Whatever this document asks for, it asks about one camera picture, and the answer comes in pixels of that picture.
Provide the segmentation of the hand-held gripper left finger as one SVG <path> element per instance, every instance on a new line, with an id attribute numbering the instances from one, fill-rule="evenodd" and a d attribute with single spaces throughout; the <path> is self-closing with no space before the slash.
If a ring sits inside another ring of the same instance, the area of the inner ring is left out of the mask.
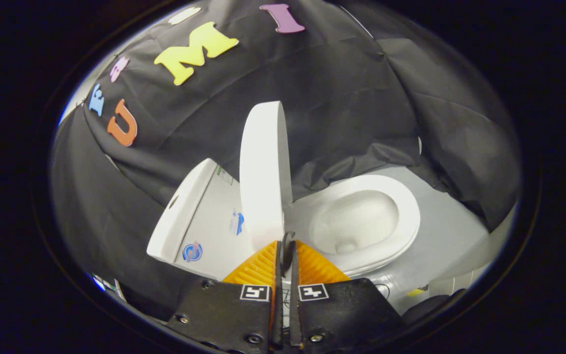
<path id="1" fill-rule="evenodd" d="M 279 240 L 248 257 L 221 281 L 196 276 L 180 289 L 167 327 L 221 352 L 273 352 L 283 347 Z"/>

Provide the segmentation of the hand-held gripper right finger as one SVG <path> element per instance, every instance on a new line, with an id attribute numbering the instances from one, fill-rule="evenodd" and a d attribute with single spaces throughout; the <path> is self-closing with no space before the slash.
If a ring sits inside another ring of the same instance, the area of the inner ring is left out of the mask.
<path id="1" fill-rule="evenodd" d="M 300 351 L 357 351 L 391 340 L 404 321 L 368 278 L 351 279 L 292 243 L 289 340 Z"/>

